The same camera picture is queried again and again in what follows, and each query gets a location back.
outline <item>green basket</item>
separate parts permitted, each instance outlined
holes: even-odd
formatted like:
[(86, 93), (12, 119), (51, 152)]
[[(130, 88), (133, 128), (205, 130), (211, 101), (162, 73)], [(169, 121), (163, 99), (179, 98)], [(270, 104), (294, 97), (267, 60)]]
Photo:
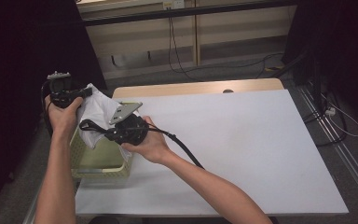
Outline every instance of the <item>green basket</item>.
[(132, 157), (123, 159), (116, 142), (102, 138), (96, 147), (88, 147), (76, 129), (71, 141), (71, 169), (73, 178), (128, 177)]

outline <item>white cloth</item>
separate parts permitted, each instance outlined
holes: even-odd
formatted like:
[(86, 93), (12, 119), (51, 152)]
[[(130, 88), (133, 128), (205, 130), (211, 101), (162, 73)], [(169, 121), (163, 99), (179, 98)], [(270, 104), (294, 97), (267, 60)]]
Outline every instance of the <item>white cloth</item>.
[[(87, 85), (87, 88), (92, 88), (92, 95), (86, 97), (81, 107), (78, 108), (76, 112), (77, 125), (84, 119), (90, 119), (105, 130), (113, 128), (114, 125), (110, 125), (109, 120), (113, 117), (120, 104), (105, 96), (91, 83)], [(83, 139), (84, 143), (92, 149), (95, 148), (99, 140), (105, 137), (103, 133), (95, 131), (82, 131), (80, 129), (79, 135)], [(119, 148), (124, 160), (128, 161), (128, 158), (132, 154), (122, 147)]]

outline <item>metal bracket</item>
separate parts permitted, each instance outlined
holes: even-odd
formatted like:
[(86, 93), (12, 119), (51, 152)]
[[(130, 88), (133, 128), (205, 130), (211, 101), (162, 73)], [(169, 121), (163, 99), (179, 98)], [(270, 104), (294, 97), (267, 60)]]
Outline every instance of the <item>metal bracket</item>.
[(133, 103), (127, 105), (121, 105), (116, 109), (115, 114), (110, 119), (109, 124), (114, 125), (126, 119), (129, 115), (131, 115), (135, 110), (141, 107), (142, 103)]

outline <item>white board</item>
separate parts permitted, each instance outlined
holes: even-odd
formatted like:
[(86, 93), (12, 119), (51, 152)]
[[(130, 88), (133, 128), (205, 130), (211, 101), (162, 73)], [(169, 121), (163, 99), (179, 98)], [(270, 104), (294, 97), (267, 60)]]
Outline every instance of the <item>white board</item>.
[[(268, 215), (344, 214), (343, 202), (288, 91), (130, 98), (176, 134), (206, 170), (246, 191)], [(190, 161), (166, 138), (170, 148)], [(135, 155), (124, 186), (82, 180), (76, 213), (202, 217), (218, 214), (164, 166)]]

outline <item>person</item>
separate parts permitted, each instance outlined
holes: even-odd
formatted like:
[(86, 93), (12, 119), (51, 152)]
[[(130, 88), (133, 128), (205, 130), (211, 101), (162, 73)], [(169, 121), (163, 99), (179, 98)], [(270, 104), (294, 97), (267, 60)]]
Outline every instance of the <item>person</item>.
[[(76, 127), (76, 110), (83, 99), (76, 98), (61, 109), (45, 99), (53, 128), (48, 168), (38, 195), (34, 223), (76, 223), (75, 194), (70, 168), (70, 140)], [(144, 120), (154, 125), (150, 117)], [(128, 151), (164, 165), (193, 188), (217, 213), (231, 223), (271, 223), (260, 207), (240, 188), (171, 151), (161, 133), (148, 132), (138, 146), (123, 143)]]

